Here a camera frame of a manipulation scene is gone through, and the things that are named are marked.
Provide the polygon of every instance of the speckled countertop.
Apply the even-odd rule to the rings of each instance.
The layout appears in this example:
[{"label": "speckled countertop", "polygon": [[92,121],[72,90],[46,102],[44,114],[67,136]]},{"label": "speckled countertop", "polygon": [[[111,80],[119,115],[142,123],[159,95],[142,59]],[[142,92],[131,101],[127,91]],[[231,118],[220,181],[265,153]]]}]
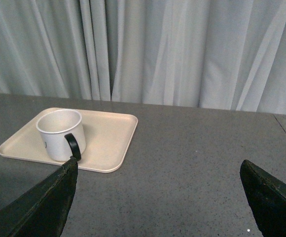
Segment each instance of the speckled countertop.
[{"label": "speckled countertop", "polygon": [[[262,236],[239,170],[249,159],[286,183],[286,116],[0,94],[0,144],[50,107],[139,119],[118,170],[79,170],[63,237]],[[0,156],[0,209],[57,167]]]}]

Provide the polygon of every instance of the gray curtain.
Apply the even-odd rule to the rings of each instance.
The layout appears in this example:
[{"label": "gray curtain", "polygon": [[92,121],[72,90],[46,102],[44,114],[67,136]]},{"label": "gray curtain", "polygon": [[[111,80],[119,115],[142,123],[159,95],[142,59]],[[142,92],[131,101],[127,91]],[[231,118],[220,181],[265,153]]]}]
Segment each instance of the gray curtain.
[{"label": "gray curtain", "polygon": [[286,114],[286,0],[2,0],[0,93]]}]

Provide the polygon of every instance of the tray rim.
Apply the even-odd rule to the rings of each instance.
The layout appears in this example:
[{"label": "tray rim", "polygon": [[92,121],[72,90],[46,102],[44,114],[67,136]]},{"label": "tray rim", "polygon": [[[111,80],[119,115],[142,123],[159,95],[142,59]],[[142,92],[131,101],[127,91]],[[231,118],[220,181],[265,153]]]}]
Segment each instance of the tray rim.
[{"label": "tray rim", "polygon": [[[1,145],[0,145],[0,155],[2,157],[5,157],[5,158],[12,158],[12,159],[18,159],[18,160],[25,160],[25,161],[31,161],[31,162],[38,162],[38,163],[45,163],[45,164],[52,164],[52,165],[62,165],[64,162],[59,162],[59,161],[55,161],[55,160],[51,160],[51,161],[43,161],[43,160],[32,160],[32,159],[29,159],[29,158],[23,158],[23,157],[18,157],[18,156],[9,156],[5,153],[3,153],[1,150],[3,149],[4,146],[6,146],[9,142],[9,140],[17,137],[18,134],[21,134],[22,131],[24,131],[28,126],[31,126],[31,123],[32,124],[36,124],[36,121],[35,120],[38,120],[39,117],[43,116],[44,114],[46,113],[49,113],[51,111],[54,111],[54,110],[59,110],[59,109],[66,109],[66,108],[59,108],[59,107],[50,107],[50,108],[47,108],[47,109],[44,109],[42,110],[41,112],[39,112],[35,117],[33,117],[30,121],[28,121],[25,125],[23,125],[20,129],[18,129],[13,135],[11,135],[10,137],[8,137]],[[87,113],[87,112],[92,112],[92,113],[99,113],[99,114],[105,114],[105,115],[111,115],[113,117],[115,116],[127,116],[127,117],[130,117],[134,120],[134,125],[133,125],[133,130],[131,132],[131,135],[129,136],[129,140],[127,142],[127,145],[125,146],[125,151],[122,155],[122,158],[120,160],[120,163],[114,167],[114,168],[111,168],[111,169],[106,169],[106,170],[102,170],[102,169],[95,169],[95,168],[87,168],[87,167],[81,167],[80,165],[78,166],[78,169],[82,169],[82,170],[88,170],[88,171],[94,171],[94,172],[99,172],[99,173],[111,173],[113,171],[116,171],[118,168],[120,168],[120,166],[123,164],[123,161],[124,161],[124,158],[127,154],[127,151],[128,151],[128,148],[130,146],[130,143],[132,141],[132,137],[134,135],[134,132],[136,131],[136,128],[137,128],[137,125],[138,125],[138,118],[134,115],[131,115],[131,114],[123,114],[123,113],[114,113],[114,112],[105,112],[105,111],[96,111],[96,110],[83,110],[83,109],[74,109],[74,108],[69,108],[69,109],[73,109],[73,110],[77,110],[81,113]]]}]

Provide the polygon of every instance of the beige tray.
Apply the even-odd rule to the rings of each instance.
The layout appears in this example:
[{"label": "beige tray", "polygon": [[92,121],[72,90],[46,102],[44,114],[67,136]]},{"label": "beige tray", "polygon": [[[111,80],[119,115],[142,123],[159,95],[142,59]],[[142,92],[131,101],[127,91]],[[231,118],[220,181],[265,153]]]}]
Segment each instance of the beige tray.
[{"label": "beige tray", "polygon": [[[42,111],[29,123],[0,145],[0,155],[7,158],[29,160],[62,165],[49,158],[38,130],[36,121],[44,114],[58,110]],[[138,119],[133,115],[78,110],[86,138],[86,150],[78,162],[78,168],[102,173],[113,172],[124,160]]]}]

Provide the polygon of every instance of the mug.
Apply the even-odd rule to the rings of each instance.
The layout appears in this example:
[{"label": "mug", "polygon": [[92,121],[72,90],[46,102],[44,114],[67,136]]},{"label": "mug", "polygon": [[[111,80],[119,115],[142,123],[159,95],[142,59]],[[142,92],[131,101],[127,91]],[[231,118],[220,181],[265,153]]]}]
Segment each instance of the mug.
[{"label": "mug", "polygon": [[77,160],[86,148],[82,115],[77,110],[60,109],[43,115],[36,122],[46,151],[55,161]]}]

